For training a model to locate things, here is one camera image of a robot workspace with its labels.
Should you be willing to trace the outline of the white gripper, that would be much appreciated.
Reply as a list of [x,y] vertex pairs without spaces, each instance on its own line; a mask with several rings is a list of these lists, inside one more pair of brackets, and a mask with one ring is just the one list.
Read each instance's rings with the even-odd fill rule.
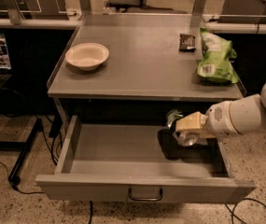
[[175,130],[178,133],[200,133],[205,126],[215,136],[251,133],[261,128],[262,116],[261,99],[255,94],[211,105],[205,115],[199,111],[187,115],[176,122]]

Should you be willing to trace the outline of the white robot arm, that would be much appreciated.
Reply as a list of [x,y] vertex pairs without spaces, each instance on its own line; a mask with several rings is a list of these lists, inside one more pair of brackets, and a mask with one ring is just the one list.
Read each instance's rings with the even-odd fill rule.
[[175,131],[199,136],[266,133],[266,83],[260,94],[211,105],[205,114],[197,111],[179,119]]

